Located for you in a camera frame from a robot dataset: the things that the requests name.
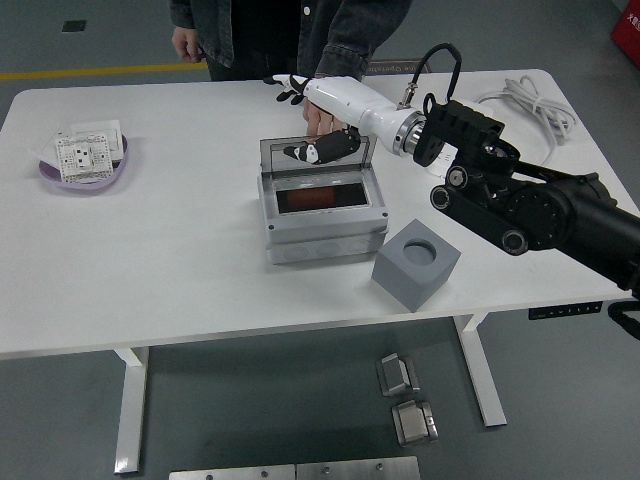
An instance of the gray plastic box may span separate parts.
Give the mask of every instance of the gray plastic box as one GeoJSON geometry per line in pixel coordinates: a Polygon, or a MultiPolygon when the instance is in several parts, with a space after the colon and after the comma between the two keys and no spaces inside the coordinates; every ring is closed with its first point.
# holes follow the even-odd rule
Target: gray plastic box
{"type": "Polygon", "coordinates": [[[269,261],[281,264],[378,251],[389,215],[371,165],[375,137],[363,136],[358,151],[324,165],[284,154],[285,147],[304,146],[308,140],[260,142],[258,191],[269,261]],[[305,206],[313,189],[320,198],[328,193],[330,201],[305,206]],[[300,194],[307,199],[295,200],[300,194]]]}
{"type": "Polygon", "coordinates": [[[380,248],[371,278],[415,312],[447,281],[458,258],[458,250],[416,219],[380,248]]]}

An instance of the person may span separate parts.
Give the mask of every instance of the person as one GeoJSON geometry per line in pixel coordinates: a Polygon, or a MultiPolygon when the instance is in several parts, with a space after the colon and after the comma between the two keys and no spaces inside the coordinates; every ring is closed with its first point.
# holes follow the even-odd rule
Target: person
{"type": "MultiPolygon", "coordinates": [[[[362,80],[375,50],[412,0],[169,0],[172,43],[185,62],[206,59],[213,81],[280,73],[362,80]]],[[[344,126],[305,99],[307,135],[344,126]]]]}

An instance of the table leg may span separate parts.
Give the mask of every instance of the table leg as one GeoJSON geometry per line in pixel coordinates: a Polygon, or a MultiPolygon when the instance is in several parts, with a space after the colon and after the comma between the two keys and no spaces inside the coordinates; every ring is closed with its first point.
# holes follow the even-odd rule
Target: table leg
{"type": "Polygon", "coordinates": [[[115,352],[127,364],[122,388],[115,473],[137,472],[149,348],[124,348],[115,352]]]}
{"type": "Polygon", "coordinates": [[[486,427],[493,427],[506,425],[507,419],[504,416],[498,391],[478,335],[478,325],[486,316],[486,313],[461,315],[453,317],[453,321],[458,330],[458,337],[462,344],[484,424],[486,427]]]}

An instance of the red object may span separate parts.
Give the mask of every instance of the red object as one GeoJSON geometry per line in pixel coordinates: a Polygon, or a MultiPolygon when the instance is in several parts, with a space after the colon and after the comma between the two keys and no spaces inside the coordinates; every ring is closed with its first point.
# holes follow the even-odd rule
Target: red object
{"type": "Polygon", "coordinates": [[[640,68],[640,0],[629,2],[613,29],[611,39],[640,68]]]}

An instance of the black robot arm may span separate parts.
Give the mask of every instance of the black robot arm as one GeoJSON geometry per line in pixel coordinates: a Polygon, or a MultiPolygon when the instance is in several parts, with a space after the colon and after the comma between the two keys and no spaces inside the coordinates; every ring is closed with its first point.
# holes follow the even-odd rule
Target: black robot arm
{"type": "MultiPolygon", "coordinates": [[[[502,128],[453,101],[432,105],[414,160],[428,165],[444,142],[458,149],[445,184],[431,192],[433,206],[511,255],[558,249],[640,299],[640,219],[616,206],[596,173],[521,162],[499,138],[502,128]]],[[[612,306],[610,315],[640,340],[640,324],[623,318],[638,309],[612,306]]]]}

